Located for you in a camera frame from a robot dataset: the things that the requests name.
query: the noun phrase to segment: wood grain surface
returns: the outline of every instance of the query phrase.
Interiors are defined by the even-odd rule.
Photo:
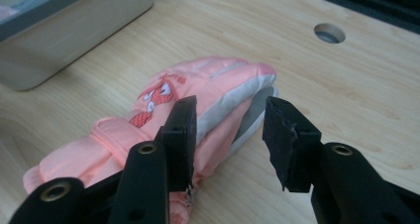
[[[342,29],[320,41],[320,23]],[[420,37],[322,0],[155,0],[154,7],[43,83],[0,87],[0,223],[27,196],[22,176],[107,116],[123,116],[148,78],[201,56],[272,65],[280,97],[381,174],[420,193]],[[315,223],[310,194],[282,192],[259,129],[202,182],[198,223]]]

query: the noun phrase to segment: pink glove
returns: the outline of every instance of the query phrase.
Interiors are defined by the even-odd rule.
[[[155,138],[174,102],[196,95],[195,192],[199,181],[260,125],[264,99],[276,93],[274,81],[275,71],[268,65],[239,58],[211,56],[169,67],[151,79],[126,118],[97,121],[89,135],[55,150],[28,170],[25,188],[32,192],[64,176],[77,177],[90,186],[120,171],[132,146]],[[169,200],[170,223],[187,223],[191,208],[187,195],[174,192]]]

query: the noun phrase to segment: pink fabric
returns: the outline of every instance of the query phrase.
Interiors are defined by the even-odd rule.
[[[274,81],[275,72],[268,65],[239,58],[211,56],[169,67],[151,79],[125,118],[97,121],[90,134],[55,150],[28,170],[25,188],[32,192],[61,176],[78,177],[90,186],[121,170],[132,146],[155,137],[173,103],[196,95],[195,193],[199,182],[228,156],[252,97]],[[184,192],[171,193],[169,200],[170,223],[187,223],[191,200]]]

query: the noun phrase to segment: wooden table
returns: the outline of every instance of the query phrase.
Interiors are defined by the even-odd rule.
[[[314,34],[344,31],[340,44]],[[154,7],[25,92],[0,87],[0,222],[52,150],[123,116],[161,69],[201,56],[271,64],[280,96],[382,175],[420,193],[420,37],[322,0],[155,0]],[[314,223],[310,194],[281,192],[259,129],[202,182],[190,223]]]

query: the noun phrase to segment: gray storage bin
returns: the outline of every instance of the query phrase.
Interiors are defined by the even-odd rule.
[[[25,90],[147,11],[153,0],[0,0],[0,5],[0,83]]]

